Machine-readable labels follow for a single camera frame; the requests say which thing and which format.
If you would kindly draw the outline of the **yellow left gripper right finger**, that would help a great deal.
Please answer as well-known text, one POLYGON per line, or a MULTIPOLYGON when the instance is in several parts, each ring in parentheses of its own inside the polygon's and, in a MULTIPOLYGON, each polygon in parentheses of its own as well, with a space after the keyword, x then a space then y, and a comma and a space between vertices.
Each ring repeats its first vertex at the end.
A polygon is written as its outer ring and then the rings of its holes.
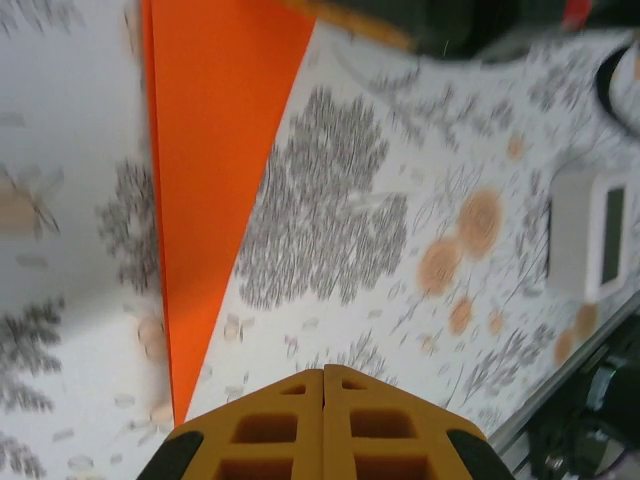
POLYGON ((512 479, 469 420, 341 365, 324 368, 326 479, 512 479))

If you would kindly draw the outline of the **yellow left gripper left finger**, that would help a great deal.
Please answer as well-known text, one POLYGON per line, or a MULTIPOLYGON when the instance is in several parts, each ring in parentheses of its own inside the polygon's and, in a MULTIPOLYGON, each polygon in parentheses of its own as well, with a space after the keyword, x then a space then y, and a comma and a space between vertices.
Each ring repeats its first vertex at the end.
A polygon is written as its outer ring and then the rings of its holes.
POLYGON ((320 479, 323 372, 305 370, 176 427, 149 480, 320 479))

